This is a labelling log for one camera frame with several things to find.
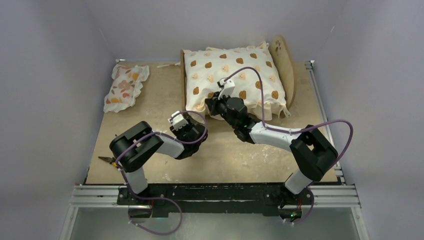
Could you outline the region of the floral print small pillow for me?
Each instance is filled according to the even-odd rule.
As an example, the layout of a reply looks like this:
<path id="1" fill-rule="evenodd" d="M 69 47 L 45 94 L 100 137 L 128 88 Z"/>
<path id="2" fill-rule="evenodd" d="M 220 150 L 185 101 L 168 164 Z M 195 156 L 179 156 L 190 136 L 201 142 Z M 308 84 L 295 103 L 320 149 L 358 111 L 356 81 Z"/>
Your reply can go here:
<path id="1" fill-rule="evenodd" d="M 111 88 L 104 97 L 103 112 L 118 113 L 134 106 L 149 75 L 148 66 L 116 64 L 112 70 Z"/>

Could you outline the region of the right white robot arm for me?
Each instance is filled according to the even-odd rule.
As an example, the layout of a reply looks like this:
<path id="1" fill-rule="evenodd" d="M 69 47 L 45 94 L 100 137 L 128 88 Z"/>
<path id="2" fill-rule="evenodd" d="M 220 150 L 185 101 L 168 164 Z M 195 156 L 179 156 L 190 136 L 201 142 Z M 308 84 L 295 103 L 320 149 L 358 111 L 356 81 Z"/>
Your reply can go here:
<path id="1" fill-rule="evenodd" d="M 292 153 L 298 169 L 285 181 L 283 190 L 299 194 L 312 182 L 320 181 L 334 165 L 337 150 L 320 132 L 308 125 L 304 129 L 289 129 L 263 124 L 251 117 L 243 99 L 213 96 L 205 100 L 211 116 L 221 116 L 237 138 L 251 144 L 263 144 Z"/>

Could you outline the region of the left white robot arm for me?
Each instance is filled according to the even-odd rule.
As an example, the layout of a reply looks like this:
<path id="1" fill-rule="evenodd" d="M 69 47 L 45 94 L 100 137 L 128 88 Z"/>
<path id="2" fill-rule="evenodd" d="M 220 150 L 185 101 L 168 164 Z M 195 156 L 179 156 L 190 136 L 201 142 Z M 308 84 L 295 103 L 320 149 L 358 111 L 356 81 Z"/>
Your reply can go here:
<path id="1" fill-rule="evenodd" d="M 176 111 L 168 122 L 173 136 L 141 121 L 109 144 L 125 184 L 136 195 L 143 195 L 148 189 L 144 165 L 154 154 L 182 160 L 195 154 L 208 137 L 207 123 L 198 123 L 188 112 Z"/>

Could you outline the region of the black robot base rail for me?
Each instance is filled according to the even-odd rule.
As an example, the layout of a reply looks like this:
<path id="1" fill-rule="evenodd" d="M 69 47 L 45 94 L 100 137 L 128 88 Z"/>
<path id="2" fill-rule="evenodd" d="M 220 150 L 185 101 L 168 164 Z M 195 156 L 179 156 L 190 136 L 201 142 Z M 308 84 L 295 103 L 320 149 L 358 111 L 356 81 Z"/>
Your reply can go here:
<path id="1" fill-rule="evenodd" d="M 118 188 L 117 204 L 147 207 L 154 218 L 170 213 L 261 214 L 299 219 L 313 203 L 313 194 L 286 190 L 282 182 L 263 183 L 152 183 L 141 193 Z"/>

